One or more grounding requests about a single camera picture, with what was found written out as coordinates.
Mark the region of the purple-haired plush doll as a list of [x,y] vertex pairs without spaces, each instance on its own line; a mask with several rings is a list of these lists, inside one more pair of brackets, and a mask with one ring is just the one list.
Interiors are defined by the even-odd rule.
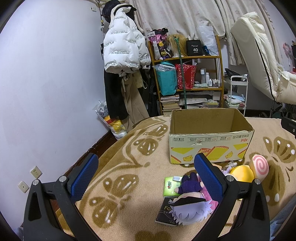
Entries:
[[179,196],[171,204],[170,214],[178,225],[191,225],[205,220],[218,206],[210,196],[199,175],[191,172],[184,175],[179,187],[174,189]]

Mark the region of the yellow plush toy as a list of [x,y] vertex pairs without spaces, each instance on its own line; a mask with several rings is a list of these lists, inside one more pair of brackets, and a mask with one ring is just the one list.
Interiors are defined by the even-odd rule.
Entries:
[[239,182],[251,183],[254,180],[254,173],[248,165],[240,165],[230,170],[232,175]]

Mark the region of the green tissue pack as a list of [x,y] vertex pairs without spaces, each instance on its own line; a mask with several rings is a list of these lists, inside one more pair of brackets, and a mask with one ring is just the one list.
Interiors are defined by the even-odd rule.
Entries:
[[181,185],[181,176],[171,176],[164,179],[163,197],[178,197],[179,194],[175,192],[176,188]]

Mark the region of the pink swirl plush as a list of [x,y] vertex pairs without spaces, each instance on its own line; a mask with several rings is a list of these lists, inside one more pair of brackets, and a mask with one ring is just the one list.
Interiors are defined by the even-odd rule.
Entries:
[[249,162],[249,167],[254,174],[255,179],[261,182],[266,178],[269,173],[269,165],[266,158],[260,154],[254,154]]

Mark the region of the beige patterned blanket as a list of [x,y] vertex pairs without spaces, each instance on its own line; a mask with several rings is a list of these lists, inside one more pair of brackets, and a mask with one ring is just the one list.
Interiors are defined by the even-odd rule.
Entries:
[[[295,137],[275,118],[248,118],[254,135],[242,160],[260,154],[269,164],[263,181],[270,218],[295,195]],[[164,179],[194,171],[173,165],[169,155],[170,118],[141,122],[99,159],[99,171],[77,207],[102,240],[192,240],[203,223],[156,223],[163,203]]]

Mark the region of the open cardboard box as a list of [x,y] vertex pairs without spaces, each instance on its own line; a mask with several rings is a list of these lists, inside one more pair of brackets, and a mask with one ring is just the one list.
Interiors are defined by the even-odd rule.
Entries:
[[254,134],[237,109],[174,110],[170,122],[171,164],[192,164],[199,153],[212,163],[241,160]]

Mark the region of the plastic bag of toys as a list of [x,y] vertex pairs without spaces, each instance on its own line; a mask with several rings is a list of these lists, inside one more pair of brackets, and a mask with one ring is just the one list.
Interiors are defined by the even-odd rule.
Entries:
[[105,101],[99,101],[93,110],[98,115],[98,118],[111,130],[112,134],[117,140],[120,140],[127,134],[127,131],[121,120],[110,117]]

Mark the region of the beige hanging trousers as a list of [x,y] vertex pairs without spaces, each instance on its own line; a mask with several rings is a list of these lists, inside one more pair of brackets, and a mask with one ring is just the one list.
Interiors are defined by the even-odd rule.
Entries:
[[139,71],[123,77],[121,92],[127,110],[127,117],[122,120],[122,123],[127,132],[130,132],[137,123],[149,118],[138,86],[143,87],[143,79]]

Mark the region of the stack of books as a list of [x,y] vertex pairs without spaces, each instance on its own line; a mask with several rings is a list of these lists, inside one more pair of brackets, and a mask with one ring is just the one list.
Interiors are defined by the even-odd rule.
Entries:
[[171,114],[173,110],[182,109],[179,100],[179,95],[161,97],[163,115]]

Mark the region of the white rolling cart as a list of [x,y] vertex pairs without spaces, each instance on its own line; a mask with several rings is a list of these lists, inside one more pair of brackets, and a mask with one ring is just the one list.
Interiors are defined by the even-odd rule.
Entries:
[[247,74],[232,75],[224,77],[226,93],[224,103],[227,108],[234,108],[245,115],[248,97],[248,78]]

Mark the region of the wooden shelf unit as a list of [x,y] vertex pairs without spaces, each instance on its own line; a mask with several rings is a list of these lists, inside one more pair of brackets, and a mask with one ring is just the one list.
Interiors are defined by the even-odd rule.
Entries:
[[161,114],[199,102],[201,107],[223,107],[223,63],[218,36],[215,39],[216,56],[196,56],[198,50],[203,50],[201,41],[188,40],[190,56],[177,54],[164,60],[155,57],[157,43],[148,43]]

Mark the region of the red patterned bag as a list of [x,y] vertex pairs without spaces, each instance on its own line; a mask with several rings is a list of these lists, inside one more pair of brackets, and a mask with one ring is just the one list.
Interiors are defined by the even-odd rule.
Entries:
[[[180,64],[176,64],[175,68],[176,68],[176,72],[177,72],[178,89],[183,89],[182,88],[182,77],[181,77]],[[183,68],[184,68],[186,90],[190,90],[194,87],[197,66],[183,63]]]

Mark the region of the teal bag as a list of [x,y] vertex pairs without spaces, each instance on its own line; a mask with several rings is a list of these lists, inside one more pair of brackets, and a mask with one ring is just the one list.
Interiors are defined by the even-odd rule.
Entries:
[[153,68],[156,70],[161,94],[163,96],[175,94],[178,88],[175,66],[167,61],[163,61],[160,64],[154,65]]

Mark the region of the cream folded mattress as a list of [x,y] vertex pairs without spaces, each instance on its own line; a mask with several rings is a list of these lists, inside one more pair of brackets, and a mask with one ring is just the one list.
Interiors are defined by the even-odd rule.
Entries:
[[256,12],[240,17],[231,28],[247,66],[252,85],[270,99],[295,104],[295,74],[277,62],[265,28]]

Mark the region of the white puffer jacket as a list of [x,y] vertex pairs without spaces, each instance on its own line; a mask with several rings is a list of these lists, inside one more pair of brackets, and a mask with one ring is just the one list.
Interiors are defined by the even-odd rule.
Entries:
[[103,40],[104,69],[108,73],[134,73],[151,64],[145,36],[128,16],[134,9],[130,4],[119,4],[111,10]]

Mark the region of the black box marked 40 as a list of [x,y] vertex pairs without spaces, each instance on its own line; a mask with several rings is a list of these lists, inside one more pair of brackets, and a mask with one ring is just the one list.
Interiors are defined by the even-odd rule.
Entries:
[[187,40],[186,50],[188,56],[203,56],[202,43],[200,40]]

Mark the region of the green pole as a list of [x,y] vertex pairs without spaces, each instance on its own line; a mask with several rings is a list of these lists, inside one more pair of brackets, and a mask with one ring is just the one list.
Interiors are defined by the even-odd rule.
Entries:
[[179,38],[178,37],[174,37],[174,40],[175,40],[175,42],[177,44],[178,55],[179,55],[179,60],[180,60],[180,69],[181,69],[181,77],[182,77],[182,88],[183,88],[183,95],[184,95],[184,108],[187,109],[187,96],[186,96],[185,76],[184,76],[184,68],[183,68],[182,54],[181,54],[181,49],[180,49],[180,44],[179,44]]

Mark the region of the floral curtain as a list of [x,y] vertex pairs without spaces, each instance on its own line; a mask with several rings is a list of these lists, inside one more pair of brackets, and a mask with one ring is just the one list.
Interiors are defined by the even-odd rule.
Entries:
[[167,28],[170,34],[179,33],[189,39],[199,39],[198,26],[212,26],[215,35],[225,38],[228,61],[243,64],[238,46],[230,33],[234,23],[244,14],[257,12],[273,52],[282,63],[280,47],[270,15],[263,1],[129,1],[137,9],[137,19],[148,34],[153,29]]

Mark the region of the wall socket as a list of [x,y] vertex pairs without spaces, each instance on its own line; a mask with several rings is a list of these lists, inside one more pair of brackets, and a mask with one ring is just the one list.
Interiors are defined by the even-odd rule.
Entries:
[[38,166],[34,166],[30,173],[34,176],[35,179],[39,179],[43,174],[42,171],[38,168]]
[[18,184],[18,187],[23,193],[26,193],[29,190],[29,186],[27,185],[27,183],[25,181],[21,181]]

